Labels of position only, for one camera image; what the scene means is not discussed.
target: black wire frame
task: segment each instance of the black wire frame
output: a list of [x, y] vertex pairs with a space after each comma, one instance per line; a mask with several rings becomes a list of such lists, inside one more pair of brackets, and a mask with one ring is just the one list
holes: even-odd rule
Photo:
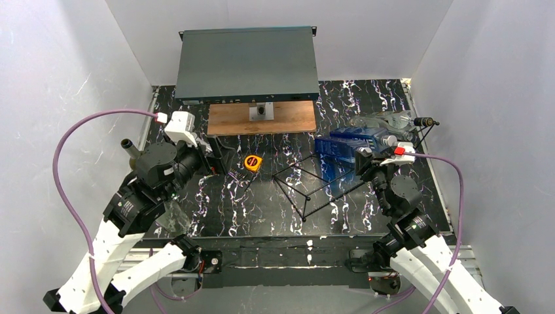
[[[316, 193], [316, 192], [318, 192], [318, 191], [320, 191], [320, 190], [326, 188], [327, 186], [329, 186], [329, 185], [332, 184], [332, 183], [335, 183], [335, 182], [338, 181], [338, 180], [343, 179], [344, 177], [346, 177], [347, 175], [349, 175], [350, 173], [353, 173], [353, 172], [355, 171], [354, 168], [348, 167], [348, 168], [349, 168], [349, 171], [346, 171], [346, 172], [343, 173], [341, 176], [339, 176], [339, 177], [337, 177], [337, 178], [335, 178], [335, 179], [333, 179], [333, 180], [331, 180], [331, 181], [328, 181], [328, 180], [326, 180], [326, 179], [320, 177], [319, 175], [317, 175], [317, 174], [315, 174], [315, 173], [312, 173], [312, 172], [310, 172], [310, 171], [308, 171], [308, 170], [306, 170], [306, 169], [303, 169], [303, 168], [301, 168], [301, 167], [299, 166], [300, 163], [302, 163], [302, 162], [304, 162], [305, 160], [310, 159], [310, 158], [318, 158], [318, 159], [320, 159], [319, 156], [318, 156], [317, 154], [311, 154], [310, 156], [305, 157], [305, 158], [303, 158], [303, 159], [301, 159], [301, 160], [299, 160], [299, 161], [297, 161], [297, 162], [295, 162], [295, 163], [293, 163], [293, 164], [290, 164], [289, 167], [283, 168], [282, 170], [279, 170], [278, 172], [276, 172], [275, 174], [272, 175], [272, 179], [273, 179], [273, 180], [276, 182], [276, 184], [279, 186], [279, 188], [281, 189], [281, 191], [283, 192], [283, 194], [285, 195], [285, 197], [289, 200], [289, 203], [291, 203], [291, 205], [292, 205], [293, 208], [295, 209], [296, 213], [300, 216], [300, 218], [301, 218], [301, 220], [302, 220], [303, 222], [306, 222], [306, 217], [308, 217], [308, 216], [310, 216], [310, 215], [312, 215], [312, 214], [318, 212], [320, 209], [322, 209], [322, 208], [328, 206], [330, 203], [332, 203], [332, 202], [334, 202], [334, 201], [336, 201], [336, 200], [339, 200], [339, 199], [342, 198], [343, 196], [349, 194], [350, 192], [353, 192], [354, 190], [356, 190], [357, 188], [359, 188], [360, 186], [363, 186], [363, 185], [365, 184], [365, 182], [361, 181], [361, 182], [359, 182], [358, 184], [356, 184], [355, 186], [353, 186], [353, 187], [347, 189], [346, 191], [344, 191], [344, 192], [341, 193], [340, 195], [332, 197], [327, 203], [324, 203], [323, 205], [319, 206], [318, 208], [316, 208], [316, 209], [310, 211], [309, 213], [307, 213], [307, 212], [306, 212], [306, 204], [307, 204], [307, 202], [309, 202], [309, 201], [311, 200], [310, 196], [311, 196], [312, 194], [314, 194], [314, 193]], [[340, 164], [340, 163], [338, 163], [338, 162], [334, 162], [334, 161], [331, 160], [331, 159], [330, 159], [330, 160], [326, 159], [326, 161], [328, 161], [328, 163], [335, 164], [335, 165], [337, 165], [337, 166], [346, 167], [346, 165]], [[316, 188], [315, 190], [313, 190], [313, 191], [311, 191], [311, 192], [303, 193], [303, 192], [299, 191], [298, 189], [296, 189], [295, 187], [290, 186], [289, 184], [287, 184], [285, 181], [283, 181], [282, 179], [280, 179], [280, 178], [277, 176], [277, 175], [279, 175], [280, 173], [283, 173], [284, 171], [287, 171], [288, 169], [291, 169], [291, 168], [299, 169], [299, 170], [301, 170], [301, 172], [307, 173], [307, 174], [311, 175], [312, 177], [315, 177], [315, 178], [317, 178], [317, 179], [319, 179], [319, 180], [325, 182], [325, 184], [322, 185], [322, 186], [320, 186], [319, 188]], [[296, 206], [296, 204], [293, 202], [293, 200], [291, 199], [291, 197], [289, 197], [288, 193], [285, 191], [285, 189], [284, 189], [284, 187], [283, 187], [283, 184], [284, 184], [288, 189], [294, 190], [295, 192], [297, 192], [297, 193], [299, 193], [300, 195], [304, 196], [304, 205], [303, 205], [303, 207], [302, 207], [302, 211]]]
[[418, 149], [420, 145], [422, 145], [422, 142], [424, 142], [424, 139], [428, 136], [428, 133], [430, 133], [430, 131], [433, 129], [434, 126], [436, 126], [436, 124], [432, 124], [432, 126], [428, 129], [428, 132], [426, 132], [426, 134], [424, 134], [423, 131], [428, 128], [427, 126], [421, 128], [416, 132], [416, 133], [424, 134], [424, 136], [420, 139], [420, 141], [418, 141], [418, 144], [416, 144], [416, 146], [414, 147], [415, 150]]

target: metal bracket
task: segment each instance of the metal bracket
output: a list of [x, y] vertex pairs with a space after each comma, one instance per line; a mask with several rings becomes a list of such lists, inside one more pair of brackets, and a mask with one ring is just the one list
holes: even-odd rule
[[365, 258], [364, 261], [361, 259], [366, 255], [368, 257], [372, 256], [374, 249], [354, 249], [349, 251], [349, 259], [346, 261], [345, 266], [353, 273], [367, 273], [367, 272], [380, 272], [383, 269], [379, 265], [370, 263], [370, 260]]
[[222, 272], [222, 251], [201, 251], [200, 258], [204, 261], [202, 273]]
[[274, 119], [274, 103], [250, 103], [249, 121], [265, 121]]

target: red connector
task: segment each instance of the red connector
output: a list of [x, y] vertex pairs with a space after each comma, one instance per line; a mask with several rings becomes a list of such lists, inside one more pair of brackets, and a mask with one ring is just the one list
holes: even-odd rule
[[402, 156], [404, 155], [404, 148], [403, 147], [396, 147], [393, 151], [394, 154]]

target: robotic arm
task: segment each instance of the robotic arm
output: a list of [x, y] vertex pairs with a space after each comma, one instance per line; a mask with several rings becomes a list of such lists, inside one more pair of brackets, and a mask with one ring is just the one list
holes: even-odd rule
[[[235, 151], [217, 137], [203, 142], [192, 133], [194, 116], [175, 111], [164, 128], [164, 142], [139, 152], [133, 143], [121, 142], [130, 155], [129, 173], [104, 210], [93, 241], [94, 263], [100, 291], [115, 313], [159, 278], [180, 269], [194, 268], [200, 248], [180, 235], [160, 252], [135, 267], [116, 274], [129, 250], [140, 241], [172, 199], [195, 174], [227, 173]], [[104, 313], [94, 292], [90, 255], [87, 253], [71, 278], [43, 298], [51, 311], [75, 314]]]
[[450, 266], [452, 252], [431, 219], [421, 210], [421, 194], [416, 183], [405, 175], [394, 175], [399, 166], [411, 164], [411, 143], [397, 143], [382, 153], [357, 151], [356, 174], [370, 182], [385, 216], [389, 233], [373, 245], [373, 250], [352, 250], [346, 266], [354, 272], [395, 270], [405, 276], [426, 298], [432, 300], [440, 281], [450, 271], [444, 289], [434, 305], [442, 314], [492, 314], [519, 312], [503, 307], [456, 261]]

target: cable tie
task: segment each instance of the cable tie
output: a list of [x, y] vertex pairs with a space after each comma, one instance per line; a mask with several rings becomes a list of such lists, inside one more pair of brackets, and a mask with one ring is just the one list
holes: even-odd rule
[[87, 253], [85, 254], [86, 257], [88, 258], [92, 258], [93, 260], [96, 260], [96, 258], [94, 257], [94, 255], [90, 254], [90, 252], [87, 251]]

